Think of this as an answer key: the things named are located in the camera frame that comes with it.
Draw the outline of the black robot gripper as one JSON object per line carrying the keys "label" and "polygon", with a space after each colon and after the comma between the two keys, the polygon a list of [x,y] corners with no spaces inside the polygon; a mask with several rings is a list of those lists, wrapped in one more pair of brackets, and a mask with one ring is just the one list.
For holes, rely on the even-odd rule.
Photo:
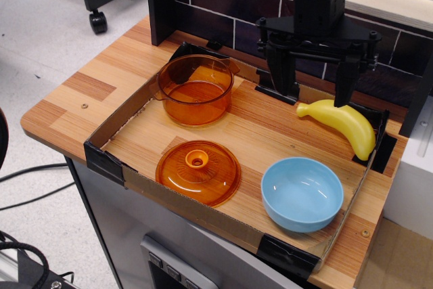
{"label": "black robot gripper", "polygon": [[275,90],[288,95],[296,82],[296,58],[339,62],[334,105],[350,102],[365,69],[378,64],[381,36],[352,23],[344,14],[346,0],[293,0],[294,12],[260,18],[258,50],[266,59]]}

